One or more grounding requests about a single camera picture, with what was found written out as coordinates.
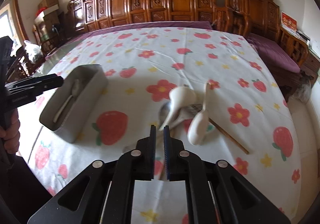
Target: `purple seat cushion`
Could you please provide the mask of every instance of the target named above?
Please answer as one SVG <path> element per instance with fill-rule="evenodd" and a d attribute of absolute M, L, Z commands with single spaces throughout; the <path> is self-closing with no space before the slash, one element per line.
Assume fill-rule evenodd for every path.
<path fill-rule="evenodd" d="M 276 42 L 253 33 L 249 34 L 247 41 L 255 46 L 259 56 L 266 64 L 272 64 L 294 73 L 300 72 L 299 66 Z"/>

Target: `tablecloth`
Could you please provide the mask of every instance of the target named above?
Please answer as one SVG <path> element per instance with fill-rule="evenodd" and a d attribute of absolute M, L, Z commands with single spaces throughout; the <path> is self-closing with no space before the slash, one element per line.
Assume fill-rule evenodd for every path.
<path fill-rule="evenodd" d="M 177 127 L 175 138 L 202 160 L 228 161 L 289 218 L 295 216 L 301 172 L 294 124 L 271 73 L 243 37 L 172 27 L 96 35 L 71 50 L 51 73 L 66 77 L 76 66 L 90 63 L 102 65 L 108 85 L 74 144 L 38 122 L 54 90 L 19 109 L 21 142 L 28 143 L 23 156 L 52 195 L 94 160 L 117 160 L 123 147 L 148 136 L 150 125 L 159 125 L 159 110 L 169 101 L 172 88 L 188 85 L 201 103 L 208 80 L 210 118 L 250 154 L 216 129 L 201 145 L 189 144 L 191 120 Z M 112 140 L 103 135 L 110 134 L 111 125 L 120 129 L 112 128 Z M 184 183 L 158 180 L 163 162 L 160 144 L 155 180 L 136 182 L 132 223 L 187 223 Z"/>

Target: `hand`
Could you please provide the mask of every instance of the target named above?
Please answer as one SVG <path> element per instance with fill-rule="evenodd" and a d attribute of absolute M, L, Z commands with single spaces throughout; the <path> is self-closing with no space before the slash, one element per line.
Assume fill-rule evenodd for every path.
<path fill-rule="evenodd" d="M 4 142 L 4 149 L 7 150 L 8 154 L 14 154 L 19 149 L 19 145 L 20 145 L 19 128 L 20 128 L 19 114 L 18 114 L 18 110 L 15 109 L 11 116 L 11 126 L 7 130 L 4 130 L 2 127 L 0 127 L 0 137 L 6 140 Z"/>

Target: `silver bolt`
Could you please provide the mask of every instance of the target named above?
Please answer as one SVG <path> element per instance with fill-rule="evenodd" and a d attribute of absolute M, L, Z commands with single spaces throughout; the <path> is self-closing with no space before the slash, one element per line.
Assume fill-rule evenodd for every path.
<path fill-rule="evenodd" d="M 179 155 L 182 157 L 188 157 L 190 154 L 188 151 L 182 150 L 182 151 L 180 151 Z"/>
<path fill-rule="evenodd" d="M 92 163 L 92 166 L 93 166 L 94 168 L 100 168 L 100 167 L 103 166 L 103 162 L 100 161 L 100 160 L 94 161 L 94 162 Z"/>
<path fill-rule="evenodd" d="M 138 157 L 139 155 L 141 155 L 141 151 L 140 150 L 133 150 L 132 152 L 131 152 L 131 155 L 133 156 L 133 157 Z"/>
<path fill-rule="evenodd" d="M 225 160 L 220 160 L 218 162 L 218 166 L 222 167 L 222 168 L 226 168 L 228 166 L 228 162 Z"/>

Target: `chopstick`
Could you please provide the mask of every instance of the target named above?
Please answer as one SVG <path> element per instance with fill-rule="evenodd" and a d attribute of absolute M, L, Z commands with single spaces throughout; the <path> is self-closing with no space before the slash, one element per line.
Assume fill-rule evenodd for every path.
<path fill-rule="evenodd" d="M 212 119 L 209 118 L 209 122 L 214 125 L 217 130 L 219 130 L 222 134 L 228 137 L 236 146 L 238 146 L 245 154 L 249 155 L 249 151 L 245 149 L 238 141 L 236 141 L 228 132 L 226 132 L 222 127 L 220 127 L 217 123 L 215 123 Z"/>

